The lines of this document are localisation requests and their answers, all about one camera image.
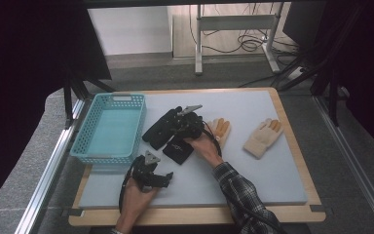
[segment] person's left hand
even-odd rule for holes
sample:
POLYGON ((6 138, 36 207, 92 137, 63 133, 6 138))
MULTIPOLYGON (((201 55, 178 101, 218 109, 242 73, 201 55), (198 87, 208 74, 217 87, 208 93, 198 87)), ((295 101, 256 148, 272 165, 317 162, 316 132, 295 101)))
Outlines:
POLYGON ((117 220, 116 229, 122 233, 130 233, 138 217, 147 210, 148 205, 157 195, 160 188, 153 187, 148 192, 139 189, 136 181, 130 177, 124 193, 123 209, 117 220))

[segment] desk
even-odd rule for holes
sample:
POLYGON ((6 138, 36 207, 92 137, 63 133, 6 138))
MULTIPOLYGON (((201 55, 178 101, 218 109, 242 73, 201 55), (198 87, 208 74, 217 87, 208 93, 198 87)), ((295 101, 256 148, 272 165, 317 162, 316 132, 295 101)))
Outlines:
MULTIPOLYGON (((301 176, 302 183, 308 196, 308 202, 295 206, 270 206, 281 222, 313 222, 323 221, 324 212, 313 212, 314 207, 321 207, 315 185, 307 169, 303 155, 299 149, 297 140, 292 132, 290 124, 284 112, 281 100, 275 89, 218 89, 218 90, 182 90, 182 91, 154 91, 144 94, 170 94, 170 93, 227 93, 237 91, 268 91, 279 119, 283 124, 284 135, 290 146, 293 160, 301 176)), ((73 209, 80 209, 79 202, 85 188, 92 167, 87 166, 81 180, 81 184, 75 198, 73 209)), ((112 226, 119 216, 118 210, 84 210, 79 216, 71 215, 69 222, 74 226, 112 226)), ((227 206, 203 207, 203 208, 152 208, 139 219, 137 225, 175 225, 175 224, 222 224, 233 223, 227 206)))

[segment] plaid shirt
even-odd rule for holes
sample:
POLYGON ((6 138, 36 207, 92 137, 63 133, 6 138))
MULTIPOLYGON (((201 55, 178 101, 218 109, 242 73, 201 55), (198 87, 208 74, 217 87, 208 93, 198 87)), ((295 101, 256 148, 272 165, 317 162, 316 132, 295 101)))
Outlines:
MULTIPOLYGON (((276 226, 280 226, 275 214, 266 210, 260 198, 257 196, 256 187, 241 176, 229 163, 222 163, 213 171, 214 177, 220 184, 220 188, 224 193, 229 194, 232 198, 243 205, 245 208, 262 215, 270 220, 276 226)), ((246 214, 240 208, 236 207, 228 201, 233 220, 241 229, 241 234, 245 233, 277 233, 272 227, 261 222, 255 217, 246 214)))

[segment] beige glove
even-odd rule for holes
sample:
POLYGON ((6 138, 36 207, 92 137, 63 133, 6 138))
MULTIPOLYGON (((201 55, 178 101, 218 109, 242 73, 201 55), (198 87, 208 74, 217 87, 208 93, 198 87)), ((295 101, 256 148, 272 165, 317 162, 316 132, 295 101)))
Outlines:
POLYGON ((212 122, 207 123, 212 133, 215 135, 215 139, 218 141, 220 148, 223 149, 226 144, 227 136, 231 130, 230 121, 225 121, 223 118, 214 119, 212 122))
POLYGON ((244 149, 260 159, 282 132, 283 127, 279 120, 266 119, 245 142, 244 149))

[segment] teal plastic basket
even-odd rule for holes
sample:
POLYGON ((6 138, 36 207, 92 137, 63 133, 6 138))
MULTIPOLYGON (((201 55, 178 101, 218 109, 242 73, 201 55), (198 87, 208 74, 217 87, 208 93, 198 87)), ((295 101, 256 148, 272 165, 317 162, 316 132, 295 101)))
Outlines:
POLYGON ((70 150, 85 164, 130 165, 146 114, 144 95, 97 94, 70 150))

